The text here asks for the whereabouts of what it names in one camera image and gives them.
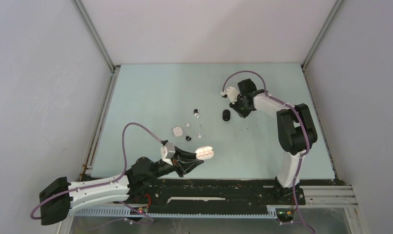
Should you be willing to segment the white oval charging case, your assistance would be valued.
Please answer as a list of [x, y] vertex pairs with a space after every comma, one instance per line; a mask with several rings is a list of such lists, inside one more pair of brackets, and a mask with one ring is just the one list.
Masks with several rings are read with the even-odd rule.
[[198, 160], [208, 160], [214, 156], [214, 151], [212, 146], [199, 147], [195, 151], [196, 159]]

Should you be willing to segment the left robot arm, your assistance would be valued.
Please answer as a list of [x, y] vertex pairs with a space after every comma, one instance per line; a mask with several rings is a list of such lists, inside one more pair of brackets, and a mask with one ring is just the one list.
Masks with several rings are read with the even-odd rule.
[[151, 180], [172, 172], [184, 177], [213, 156], [211, 146], [200, 147], [191, 153], [167, 143], [160, 152], [161, 160], [141, 157], [129, 170], [112, 177], [79, 182], [69, 182], [66, 177], [57, 178], [39, 193], [38, 219], [47, 226], [91, 206], [127, 200], [138, 203]]

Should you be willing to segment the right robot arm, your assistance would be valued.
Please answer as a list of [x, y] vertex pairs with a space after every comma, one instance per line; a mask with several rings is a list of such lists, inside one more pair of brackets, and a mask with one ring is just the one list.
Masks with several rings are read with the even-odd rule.
[[280, 204], [296, 199], [299, 174], [304, 157], [317, 141], [317, 133], [308, 105], [290, 105], [271, 95], [265, 88], [257, 89], [251, 79], [240, 81], [238, 87], [223, 87], [221, 96], [230, 100], [230, 107], [242, 118], [254, 111], [263, 111], [276, 119], [277, 136], [287, 154], [273, 185], [273, 198]]

